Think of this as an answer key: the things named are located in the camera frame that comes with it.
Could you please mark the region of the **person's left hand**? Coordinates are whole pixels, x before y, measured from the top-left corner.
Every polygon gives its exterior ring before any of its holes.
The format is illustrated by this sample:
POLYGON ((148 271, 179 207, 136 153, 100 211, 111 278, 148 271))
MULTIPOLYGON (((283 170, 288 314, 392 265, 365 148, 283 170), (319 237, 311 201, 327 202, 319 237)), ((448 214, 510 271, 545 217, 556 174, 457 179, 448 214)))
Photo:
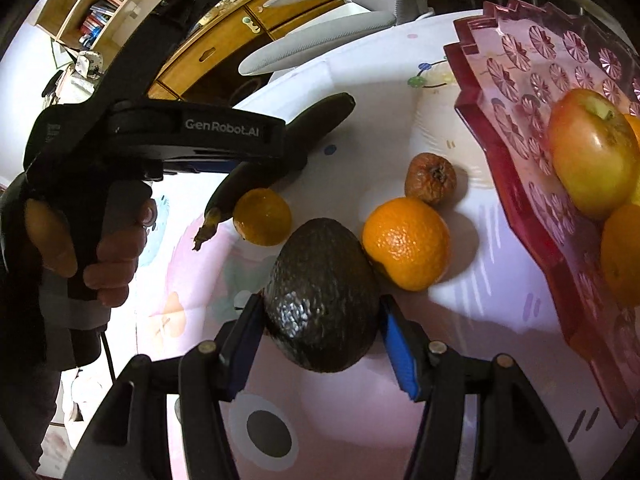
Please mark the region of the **person's left hand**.
MULTIPOLYGON (((117 308, 126 302, 148 229, 156 217, 155 200, 149 198, 141 205, 133 226, 105 235, 96 246, 96 263, 85 268, 84 282, 104 307, 117 308)), ((78 265, 74 245, 66 221, 58 212, 30 198, 25 205, 25 228, 45 269, 62 278, 75 275, 78 265)))

